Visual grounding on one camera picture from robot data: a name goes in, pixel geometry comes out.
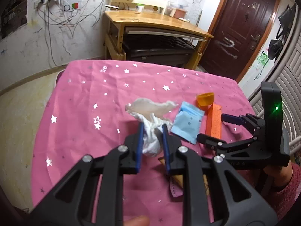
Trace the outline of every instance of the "table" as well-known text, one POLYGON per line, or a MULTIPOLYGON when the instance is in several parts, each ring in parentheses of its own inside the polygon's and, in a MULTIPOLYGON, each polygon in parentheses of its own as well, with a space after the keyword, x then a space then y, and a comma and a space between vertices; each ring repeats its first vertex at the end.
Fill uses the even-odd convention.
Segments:
POLYGON ((122 49, 123 35, 126 28, 134 30, 136 27, 135 32, 132 31, 132 33, 169 34, 177 37, 181 37, 182 34, 186 38, 199 38, 195 52, 185 66, 186 69, 195 69, 203 55, 206 41, 213 38, 209 33, 190 23, 164 14, 139 13, 131 10, 105 11, 105 14, 109 18, 109 27, 105 36, 105 59, 109 52, 112 59, 126 60, 126 53, 122 49))
MULTIPOLYGON (((254 113, 234 80, 170 66, 116 60, 79 60, 69 63, 46 105, 32 159, 32 200, 38 202, 85 154, 106 155, 136 132, 138 121, 125 105, 144 97, 154 102, 195 102, 196 94, 214 92, 215 103, 231 115, 254 113), (101 119, 95 127, 94 118, 101 119)), ((166 114, 174 121, 179 107, 166 114)), ((204 133, 206 116, 201 132, 204 133)), ((222 125, 222 139, 251 137, 240 127, 222 125)), ((211 150, 184 141, 203 156, 211 150)), ((182 225, 182 201, 172 198, 165 168, 158 157, 143 157, 138 175, 124 176, 124 218, 147 215, 151 225, 182 225)))

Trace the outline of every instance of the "blue packet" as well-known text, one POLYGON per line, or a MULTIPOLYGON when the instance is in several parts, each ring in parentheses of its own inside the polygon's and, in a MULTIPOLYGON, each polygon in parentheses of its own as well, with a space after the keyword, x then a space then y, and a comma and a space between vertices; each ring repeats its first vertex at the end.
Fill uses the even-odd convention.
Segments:
POLYGON ((171 132, 195 145, 204 114, 205 112, 196 106, 182 102, 171 132))

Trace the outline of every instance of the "door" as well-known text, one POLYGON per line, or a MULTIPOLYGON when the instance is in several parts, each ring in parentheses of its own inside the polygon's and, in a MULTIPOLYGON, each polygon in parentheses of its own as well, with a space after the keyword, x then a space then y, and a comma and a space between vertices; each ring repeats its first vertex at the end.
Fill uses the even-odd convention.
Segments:
POLYGON ((201 66, 208 73, 236 80, 263 36, 275 3, 276 0, 228 0, 201 66))

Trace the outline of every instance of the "human hand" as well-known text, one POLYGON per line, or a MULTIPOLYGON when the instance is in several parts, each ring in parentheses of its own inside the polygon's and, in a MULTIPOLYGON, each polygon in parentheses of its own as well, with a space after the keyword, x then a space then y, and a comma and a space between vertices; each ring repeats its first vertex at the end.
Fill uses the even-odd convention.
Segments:
POLYGON ((124 222, 123 226, 149 226, 150 219, 146 216, 140 216, 124 222))
POLYGON ((274 186, 276 187, 283 187, 287 185, 293 176, 293 168, 290 161, 287 167, 268 165, 263 169, 263 171, 274 178, 274 186))

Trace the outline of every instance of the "white tissue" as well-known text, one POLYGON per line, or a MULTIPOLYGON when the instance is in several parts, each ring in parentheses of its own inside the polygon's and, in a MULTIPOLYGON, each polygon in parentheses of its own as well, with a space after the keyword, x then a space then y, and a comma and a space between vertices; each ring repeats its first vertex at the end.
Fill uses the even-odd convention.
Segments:
POLYGON ((161 151, 158 136, 162 133, 162 125, 166 124, 170 131, 173 123, 163 115, 177 106, 173 101, 166 103, 154 103, 147 98, 138 98, 132 104, 127 104, 125 110, 144 123, 143 154, 147 156, 156 156, 161 151))

